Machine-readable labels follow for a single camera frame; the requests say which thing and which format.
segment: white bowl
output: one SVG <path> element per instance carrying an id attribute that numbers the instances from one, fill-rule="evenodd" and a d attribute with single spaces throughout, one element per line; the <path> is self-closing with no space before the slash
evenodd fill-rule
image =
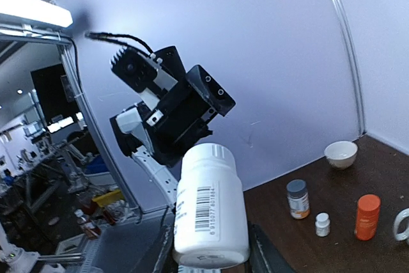
<path id="1" fill-rule="evenodd" d="M 324 154 L 332 167 L 346 169 L 357 158 L 358 146 L 353 142 L 339 141 L 328 145 Z"/>

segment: brown tabletop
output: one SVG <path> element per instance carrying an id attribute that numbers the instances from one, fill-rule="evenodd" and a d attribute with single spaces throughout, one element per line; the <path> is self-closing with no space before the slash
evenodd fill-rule
<path id="1" fill-rule="evenodd" d="M 392 234 L 395 216 L 409 208 L 409 157 L 367 136 L 357 144 L 350 169 L 336 171 L 320 159 L 244 194 L 249 220 L 263 228 L 297 272 L 409 272 L 409 246 Z M 301 221 L 290 216 L 286 198 L 286 184 L 296 178 L 307 182 L 311 206 Z M 378 195 L 382 204 L 375 237 L 362 242 L 353 231 L 357 201 L 365 194 Z M 325 238 L 315 234 L 320 212 L 331 220 Z"/>

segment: white mug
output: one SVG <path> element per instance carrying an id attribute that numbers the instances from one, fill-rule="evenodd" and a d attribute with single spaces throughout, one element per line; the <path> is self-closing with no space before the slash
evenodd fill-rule
<path id="1" fill-rule="evenodd" d="M 406 240 L 406 242 L 409 244 L 409 223 L 408 227 L 406 227 L 406 230 L 402 233 L 397 233 L 397 230 L 399 228 L 399 225 L 401 222 L 409 217 L 409 208 L 400 211 L 400 213 L 396 216 L 395 222 L 394 222 L 394 236 L 397 241 L 403 241 Z"/>

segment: orange container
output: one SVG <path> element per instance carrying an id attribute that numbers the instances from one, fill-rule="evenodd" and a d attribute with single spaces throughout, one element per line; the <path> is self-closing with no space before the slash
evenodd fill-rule
<path id="1" fill-rule="evenodd" d="M 367 241 L 375 236 L 378 227 L 381 199 L 374 194 L 366 194 L 358 200 L 355 236 Z"/>

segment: white bottle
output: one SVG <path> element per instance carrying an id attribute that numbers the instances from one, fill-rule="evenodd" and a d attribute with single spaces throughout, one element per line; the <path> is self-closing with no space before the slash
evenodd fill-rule
<path id="1" fill-rule="evenodd" d="M 249 254 L 235 158 L 221 145 L 196 145 L 182 160 L 173 257 L 186 267 L 223 269 L 247 261 Z"/>
<path id="2" fill-rule="evenodd" d="M 326 237 L 330 233 L 330 217 L 325 212 L 317 215 L 315 222 L 316 234 L 319 237 Z"/>

